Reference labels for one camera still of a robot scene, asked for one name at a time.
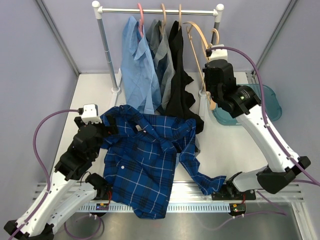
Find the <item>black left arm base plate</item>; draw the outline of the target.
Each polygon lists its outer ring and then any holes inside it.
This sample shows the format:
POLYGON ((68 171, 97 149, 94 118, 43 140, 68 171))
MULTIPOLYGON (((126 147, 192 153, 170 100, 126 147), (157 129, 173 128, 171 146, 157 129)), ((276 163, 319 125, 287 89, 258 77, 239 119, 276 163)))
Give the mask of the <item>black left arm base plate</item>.
POLYGON ((113 195, 113 186, 110 184, 103 185, 97 189, 96 196, 93 198, 95 201, 111 201, 113 195))

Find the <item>blue plaid shirt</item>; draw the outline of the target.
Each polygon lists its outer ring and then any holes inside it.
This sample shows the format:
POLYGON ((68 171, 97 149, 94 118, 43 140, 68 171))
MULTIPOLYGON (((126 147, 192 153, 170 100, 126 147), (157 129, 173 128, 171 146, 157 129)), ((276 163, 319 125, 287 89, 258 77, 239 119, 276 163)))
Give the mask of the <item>blue plaid shirt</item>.
POLYGON ((112 200, 132 207, 137 217, 166 216, 177 163, 204 195, 218 192, 225 182, 224 175, 209 177, 199 171, 194 119, 143 114, 120 105, 101 120, 106 126, 115 120, 118 130, 103 141, 103 177, 112 185, 112 200))

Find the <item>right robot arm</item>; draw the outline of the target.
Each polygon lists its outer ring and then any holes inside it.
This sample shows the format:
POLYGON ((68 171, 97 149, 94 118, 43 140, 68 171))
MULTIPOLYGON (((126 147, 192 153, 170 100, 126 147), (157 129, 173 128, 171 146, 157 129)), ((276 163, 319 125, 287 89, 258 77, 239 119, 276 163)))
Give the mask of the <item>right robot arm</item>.
POLYGON ((310 166, 310 159, 292 150, 268 117, 263 116, 261 98, 254 90, 236 83, 232 64, 225 59, 212 60, 202 71, 212 100, 244 127, 267 161, 261 169, 233 175, 226 182, 230 198, 237 199, 245 191, 257 189, 276 194, 310 166))

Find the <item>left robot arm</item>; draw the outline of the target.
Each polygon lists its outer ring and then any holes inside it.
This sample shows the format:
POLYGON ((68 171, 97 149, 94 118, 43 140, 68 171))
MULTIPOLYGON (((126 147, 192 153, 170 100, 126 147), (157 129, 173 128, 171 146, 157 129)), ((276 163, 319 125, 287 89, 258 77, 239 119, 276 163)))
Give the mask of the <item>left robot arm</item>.
POLYGON ((85 203, 111 196, 111 185, 99 174, 91 173, 67 199, 72 188, 99 156, 104 138, 118 133, 116 120, 107 115, 77 116, 78 132, 67 151, 62 154, 48 178, 46 187, 32 206, 17 220, 8 221, 4 230, 10 239, 52 240, 61 226, 85 203))

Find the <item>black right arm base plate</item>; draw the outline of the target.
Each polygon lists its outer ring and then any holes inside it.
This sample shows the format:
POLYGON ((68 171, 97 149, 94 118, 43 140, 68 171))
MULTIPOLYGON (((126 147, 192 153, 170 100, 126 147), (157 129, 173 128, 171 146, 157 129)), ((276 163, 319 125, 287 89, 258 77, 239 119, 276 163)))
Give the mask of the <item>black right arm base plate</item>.
POLYGON ((256 193, 253 189, 245 192, 238 191, 233 185, 223 184, 218 192, 211 194, 212 200, 214 201, 242 201, 245 200, 256 200, 256 193))

